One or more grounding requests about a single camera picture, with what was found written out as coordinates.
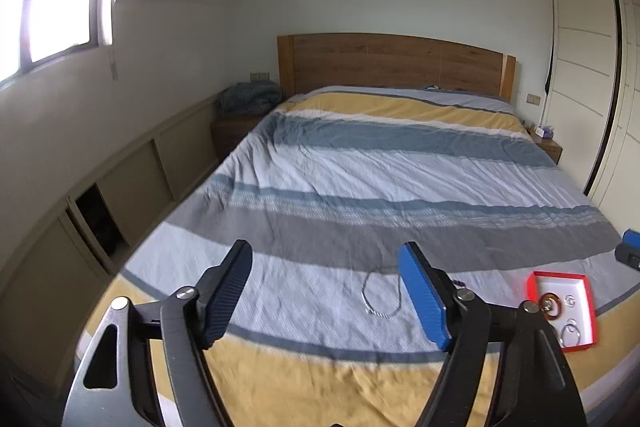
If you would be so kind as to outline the amber resin bangle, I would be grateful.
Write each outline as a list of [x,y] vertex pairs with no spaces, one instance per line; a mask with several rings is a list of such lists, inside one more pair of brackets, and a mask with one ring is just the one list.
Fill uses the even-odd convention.
[[538,305],[548,321],[558,319],[563,312],[563,305],[560,297],[552,291],[542,294],[538,300]]

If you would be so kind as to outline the silver metal bangle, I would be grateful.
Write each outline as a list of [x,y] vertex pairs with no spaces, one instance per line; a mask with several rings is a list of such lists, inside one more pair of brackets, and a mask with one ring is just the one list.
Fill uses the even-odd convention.
[[582,332],[574,320],[568,320],[561,327],[559,343],[563,349],[575,348],[582,343]]

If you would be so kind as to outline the red jewelry box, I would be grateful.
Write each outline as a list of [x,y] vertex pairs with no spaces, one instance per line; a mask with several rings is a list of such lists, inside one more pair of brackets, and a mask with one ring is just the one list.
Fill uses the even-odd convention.
[[563,305],[563,312],[558,319],[548,321],[544,317],[555,332],[556,339],[559,341],[560,329],[568,320],[574,320],[582,332],[582,343],[578,347],[561,347],[562,350],[586,350],[594,345],[598,340],[598,334],[588,277],[582,274],[549,271],[530,273],[526,281],[527,298],[538,305],[540,296],[547,291],[558,295]]

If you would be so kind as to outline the right wooden nightstand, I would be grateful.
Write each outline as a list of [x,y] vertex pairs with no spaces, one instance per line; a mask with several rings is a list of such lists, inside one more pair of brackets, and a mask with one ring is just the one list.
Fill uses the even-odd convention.
[[562,156],[563,147],[552,139],[544,139],[536,135],[532,128],[527,128],[527,133],[530,139],[553,160],[555,165],[558,165]]

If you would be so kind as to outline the wooden nightstand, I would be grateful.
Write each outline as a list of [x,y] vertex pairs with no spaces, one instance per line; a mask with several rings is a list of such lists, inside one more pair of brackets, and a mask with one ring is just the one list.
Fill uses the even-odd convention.
[[262,115],[217,117],[210,125],[210,132],[218,161],[223,162],[263,119]]
[[536,135],[532,128],[527,128],[527,133],[530,139],[553,160],[555,165],[558,165],[562,156],[563,147],[552,139],[544,139]]

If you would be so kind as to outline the purple tissue box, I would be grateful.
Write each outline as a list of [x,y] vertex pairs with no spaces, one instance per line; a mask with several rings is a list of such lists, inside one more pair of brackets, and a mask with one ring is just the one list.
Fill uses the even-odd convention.
[[536,126],[534,129],[534,133],[541,140],[552,140],[553,139],[553,130],[548,126]]

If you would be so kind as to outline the white wardrobe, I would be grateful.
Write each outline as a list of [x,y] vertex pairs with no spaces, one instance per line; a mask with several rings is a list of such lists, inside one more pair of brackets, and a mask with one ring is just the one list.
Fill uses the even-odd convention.
[[639,0],[553,0],[542,122],[617,231],[639,228]]

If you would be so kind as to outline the left wooden nightstand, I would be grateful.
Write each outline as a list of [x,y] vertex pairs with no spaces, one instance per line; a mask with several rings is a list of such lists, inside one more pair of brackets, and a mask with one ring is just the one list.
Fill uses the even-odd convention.
[[210,132],[218,161],[223,162],[263,119],[262,115],[217,117],[210,125]]

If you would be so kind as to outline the striped duvet cover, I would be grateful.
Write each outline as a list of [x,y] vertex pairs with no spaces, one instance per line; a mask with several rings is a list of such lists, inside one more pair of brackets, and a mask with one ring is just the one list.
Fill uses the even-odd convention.
[[267,115],[126,262],[98,304],[162,299],[237,239],[252,272],[206,361],[239,426],[411,426],[444,356],[399,248],[488,303],[536,270],[588,277],[597,342],[567,360],[588,423],[637,425],[639,274],[620,233],[498,98],[329,87]]

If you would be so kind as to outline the dark folded clothes pile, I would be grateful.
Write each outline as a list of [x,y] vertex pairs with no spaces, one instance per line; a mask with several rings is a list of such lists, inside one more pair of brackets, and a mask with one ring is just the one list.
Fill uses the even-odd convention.
[[217,110],[224,116],[265,115],[282,100],[283,91],[275,82],[239,82],[219,93]]

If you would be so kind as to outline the wooden headboard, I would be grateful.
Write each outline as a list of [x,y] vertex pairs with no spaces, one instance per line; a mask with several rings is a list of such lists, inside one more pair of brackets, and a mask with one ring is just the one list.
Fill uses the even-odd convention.
[[450,91],[512,98],[516,58],[423,37],[327,32],[277,38],[280,86],[287,96],[330,86]]

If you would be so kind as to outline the low wall cabinet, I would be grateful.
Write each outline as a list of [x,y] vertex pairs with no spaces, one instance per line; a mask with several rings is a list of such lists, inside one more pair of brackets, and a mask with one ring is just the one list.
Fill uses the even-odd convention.
[[85,321],[129,256],[217,166],[215,100],[146,132],[68,191],[1,273],[1,353],[53,391]]

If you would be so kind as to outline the wall outlet plate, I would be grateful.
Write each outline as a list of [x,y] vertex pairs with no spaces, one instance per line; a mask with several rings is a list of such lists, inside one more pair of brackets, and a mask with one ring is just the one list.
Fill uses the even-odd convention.
[[539,95],[536,95],[536,94],[533,94],[533,93],[529,93],[526,96],[526,102],[528,104],[539,106],[540,105],[540,101],[541,101],[541,97]]

